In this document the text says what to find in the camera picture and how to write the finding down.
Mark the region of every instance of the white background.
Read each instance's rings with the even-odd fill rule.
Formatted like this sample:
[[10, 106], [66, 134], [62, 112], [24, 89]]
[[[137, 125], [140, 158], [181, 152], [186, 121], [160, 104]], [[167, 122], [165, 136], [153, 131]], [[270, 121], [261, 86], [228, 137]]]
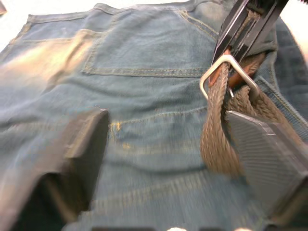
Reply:
[[[18, 34], [26, 23], [28, 14], [83, 12], [90, 10], [98, 2], [123, 8], [135, 4], [176, 1], [186, 0], [2, 0], [8, 12], [0, 17], [0, 51]], [[281, 17], [292, 31], [308, 64], [308, 5], [299, 0], [289, 0]]]

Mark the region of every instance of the silver buckle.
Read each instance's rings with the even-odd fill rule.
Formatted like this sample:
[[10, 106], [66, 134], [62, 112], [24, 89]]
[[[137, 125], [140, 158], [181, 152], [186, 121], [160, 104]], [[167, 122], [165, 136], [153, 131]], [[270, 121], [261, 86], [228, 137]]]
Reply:
[[257, 84], [246, 74], [246, 72], [241, 68], [241, 66], [238, 64], [238, 62], [235, 60], [235, 58], [230, 54], [224, 54], [220, 56], [216, 62], [208, 69], [208, 71], [201, 77], [200, 79], [200, 89], [204, 95], [204, 97], [208, 100], [207, 93], [205, 91], [205, 81], [209, 78], [209, 76], [224, 62], [228, 62], [231, 64], [231, 66], [235, 69], [236, 72], [239, 73], [239, 75], [243, 78], [243, 80], [247, 83], [247, 85], [250, 87], [250, 93], [249, 93], [249, 99], [251, 101], [255, 100], [259, 94], [260, 89], [257, 86]]

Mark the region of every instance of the blue jeans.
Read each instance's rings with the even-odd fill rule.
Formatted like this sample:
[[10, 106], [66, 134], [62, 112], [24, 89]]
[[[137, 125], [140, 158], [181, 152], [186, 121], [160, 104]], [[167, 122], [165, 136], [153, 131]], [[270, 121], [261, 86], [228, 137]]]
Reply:
[[[97, 4], [83, 13], [30, 15], [0, 55], [0, 198], [22, 183], [21, 172], [35, 167], [38, 150], [70, 119], [108, 108], [91, 211], [64, 231], [262, 230], [267, 220], [249, 185], [208, 171], [199, 150], [207, 111], [199, 79], [233, 4]], [[256, 83], [307, 142], [308, 71], [281, 19], [250, 54], [263, 51]]]

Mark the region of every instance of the jeans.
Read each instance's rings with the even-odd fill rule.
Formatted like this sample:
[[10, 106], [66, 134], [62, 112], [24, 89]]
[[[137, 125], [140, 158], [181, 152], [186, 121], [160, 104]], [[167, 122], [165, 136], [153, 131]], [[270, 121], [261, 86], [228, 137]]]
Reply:
[[[64, 231], [263, 230], [268, 221], [245, 180], [208, 171], [200, 156], [207, 102], [199, 80], [233, 4], [97, 4], [83, 13], [30, 15], [0, 54], [0, 198], [75, 115], [108, 108], [91, 210]], [[250, 54], [264, 51], [255, 81], [307, 143], [308, 71], [281, 19]]]

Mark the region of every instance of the back pocket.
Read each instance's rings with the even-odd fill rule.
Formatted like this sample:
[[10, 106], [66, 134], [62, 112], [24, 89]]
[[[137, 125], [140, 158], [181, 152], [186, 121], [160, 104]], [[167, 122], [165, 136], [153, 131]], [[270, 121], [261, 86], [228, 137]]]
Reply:
[[113, 16], [84, 66], [86, 74], [200, 77], [211, 63], [215, 39], [179, 11], [144, 6]]

